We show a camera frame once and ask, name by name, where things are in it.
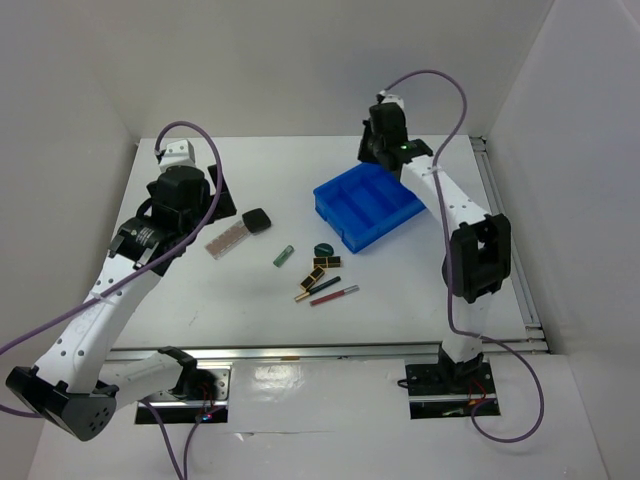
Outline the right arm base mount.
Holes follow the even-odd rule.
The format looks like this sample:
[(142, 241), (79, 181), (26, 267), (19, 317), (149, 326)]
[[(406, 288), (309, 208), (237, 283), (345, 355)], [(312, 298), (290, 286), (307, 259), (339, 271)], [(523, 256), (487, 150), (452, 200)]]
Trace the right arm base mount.
[(500, 406), (491, 366), (484, 362), (476, 372), (461, 380), (449, 381), (436, 364), (408, 364), (398, 387), (408, 394), (412, 420), (500, 416)]

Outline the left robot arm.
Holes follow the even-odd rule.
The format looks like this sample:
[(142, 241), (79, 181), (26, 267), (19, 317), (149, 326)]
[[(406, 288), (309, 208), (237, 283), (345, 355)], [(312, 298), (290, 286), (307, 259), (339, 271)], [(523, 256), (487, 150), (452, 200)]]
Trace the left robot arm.
[(115, 341), (144, 298), (199, 230), (235, 208), (214, 164), (171, 166), (147, 187), (149, 198), (113, 238), (102, 271), (80, 309), (31, 366), (16, 366), (7, 388), (27, 407), (80, 441), (101, 433), (117, 410), (161, 391), (176, 399), (215, 390), (213, 374), (191, 355), (162, 347), (121, 369), (103, 370)]

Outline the dark green labelled round puff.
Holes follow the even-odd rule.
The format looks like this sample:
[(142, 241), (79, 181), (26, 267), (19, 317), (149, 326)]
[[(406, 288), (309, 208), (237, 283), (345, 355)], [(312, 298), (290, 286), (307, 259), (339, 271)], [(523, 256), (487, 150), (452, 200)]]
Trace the dark green labelled round puff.
[(315, 257), (332, 257), (334, 255), (334, 248), (332, 245), (326, 242), (318, 243), (314, 246), (314, 256)]

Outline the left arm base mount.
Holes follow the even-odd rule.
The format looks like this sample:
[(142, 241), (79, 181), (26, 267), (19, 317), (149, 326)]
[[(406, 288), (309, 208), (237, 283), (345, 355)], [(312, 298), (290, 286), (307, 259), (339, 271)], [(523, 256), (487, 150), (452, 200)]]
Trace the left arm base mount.
[(167, 425), (194, 425), (197, 420), (204, 424), (228, 422), (228, 405), (232, 367), (230, 364), (205, 362), (206, 371), (193, 389), (176, 396), (161, 391), (147, 398), (162, 422)]

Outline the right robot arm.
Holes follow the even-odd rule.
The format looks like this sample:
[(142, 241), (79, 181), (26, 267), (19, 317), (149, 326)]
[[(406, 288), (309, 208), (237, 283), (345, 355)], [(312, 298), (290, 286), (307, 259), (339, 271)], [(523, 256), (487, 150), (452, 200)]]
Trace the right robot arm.
[(510, 222), (475, 203), (433, 164), (433, 151), (424, 141), (409, 138), (400, 97), (379, 94), (363, 125), (358, 159), (390, 172), (443, 229), (450, 332), (438, 349), (436, 379), (444, 390), (460, 391), (480, 371), (490, 305), (510, 276)]

